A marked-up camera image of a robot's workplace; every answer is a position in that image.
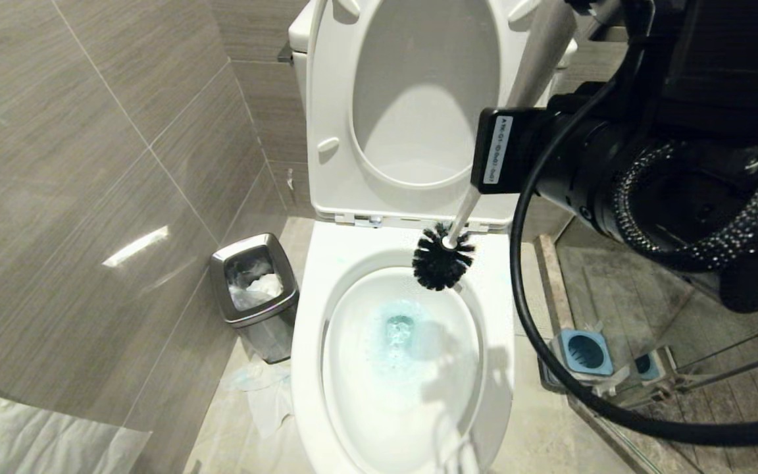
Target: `black hose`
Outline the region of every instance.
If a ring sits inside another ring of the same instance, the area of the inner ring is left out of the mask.
[[[560,364],[559,360],[551,353],[547,343],[543,341],[538,328],[536,328],[532,315],[528,309],[526,294],[522,285],[522,271],[520,266],[522,242],[522,229],[524,220],[528,212],[528,204],[534,192],[534,187],[538,182],[545,163],[551,159],[557,146],[562,143],[578,123],[592,110],[602,99],[608,96],[616,87],[616,78],[608,81],[589,102],[586,103],[574,116],[569,120],[567,125],[557,133],[550,141],[548,146],[536,160],[536,164],[526,178],[522,187],[520,200],[517,202],[517,210],[514,212],[514,221],[511,225],[511,282],[514,291],[514,303],[517,305],[518,317],[522,327],[526,330],[526,336],[539,358],[545,366],[560,380],[561,383],[574,395],[578,400],[587,405],[590,409],[598,413],[611,422],[619,424],[627,429],[640,432],[644,435],[656,438],[668,439],[687,444],[704,444],[712,446],[749,446],[758,445],[758,422],[754,423],[731,423],[731,424],[699,424],[699,423],[676,423],[655,420],[644,417],[633,411],[617,407],[599,396],[596,396],[590,388],[580,384],[571,374]]]

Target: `stainless steel trash can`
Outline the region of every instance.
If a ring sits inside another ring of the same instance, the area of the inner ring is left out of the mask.
[[[266,363],[291,357],[300,291],[276,237],[261,234],[224,247],[210,260],[210,276],[224,321],[236,328],[253,351]],[[282,290],[274,295],[276,279]]]

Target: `bathroom wall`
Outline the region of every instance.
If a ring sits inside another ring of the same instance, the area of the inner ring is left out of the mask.
[[[0,0],[0,396],[180,471],[235,342],[208,257],[285,219],[205,0]]]
[[[209,0],[226,54],[290,215],[312,218],[306,118],[294,70],[277,63],[288,27],[307,0]],[[287,185],[291,170],[292,187]]]

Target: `toilet tank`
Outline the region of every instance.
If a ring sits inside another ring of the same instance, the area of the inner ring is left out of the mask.
[[[316,0],[309,0],[303,11],[288,27],[288,44],[291,46],[291,59],[294,63],[294,73],[297,75],[297,87],[300,88],[300,99],[303,100],[303,111],[306,111],[306,66],[309,49],[309,35],[312,33],[312,15],[315,12]]]

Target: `white toilet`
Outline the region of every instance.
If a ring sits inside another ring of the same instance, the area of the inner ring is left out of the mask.
[[[423,228],[469,187],[482,108],[503,105],[535,0],[328,0],[290,29],[314,224],[292,354],[316,472],[476,472],[514,385],[508,236],[517,196],[472,214],[454,288],[413,277]],[[314,23],[316,33],[309,35]]]

